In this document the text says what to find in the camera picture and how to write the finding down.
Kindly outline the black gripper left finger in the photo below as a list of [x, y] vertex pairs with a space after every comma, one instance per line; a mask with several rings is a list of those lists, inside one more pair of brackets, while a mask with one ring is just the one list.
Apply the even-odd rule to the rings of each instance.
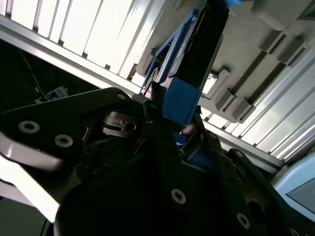
[[81, 152], [94, 145], [133, 142], [129, 155], [150, 156], [152, 165], [138, 178], [142, 188], [128, 189], [150, 202], [184, 205], [187, 191], [182, 181], [176, 139], [167, 130], [160, 89], [152, 98], [129, 97], [118, 88], [105, 88], [4, 112], [0, 117], [0, 179], [13, 185], [33, 205], [66, 201], [120, 200], [129, 175], [122, 169], [110, 175], [72, 180]]

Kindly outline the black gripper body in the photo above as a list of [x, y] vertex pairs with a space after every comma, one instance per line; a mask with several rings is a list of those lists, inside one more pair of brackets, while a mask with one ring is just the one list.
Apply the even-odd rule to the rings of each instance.
[[163, 176], [141, 154], [72, 189], [56, 236], [247, 236], [249, 214], [228, 200], [216, 174], [182, 163]]

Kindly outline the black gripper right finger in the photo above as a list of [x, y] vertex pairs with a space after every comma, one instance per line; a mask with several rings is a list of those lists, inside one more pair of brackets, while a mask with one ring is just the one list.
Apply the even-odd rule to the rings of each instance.
[[314, 224], [305, 222], [274, 189], [259, 169], [238, 149], [223, 152], [218, 137], [205, 129], [200, 113], [195, 124], [206, 148], [208, 166], [218, 183], [217, 217], [225, 236], [313, 236]]

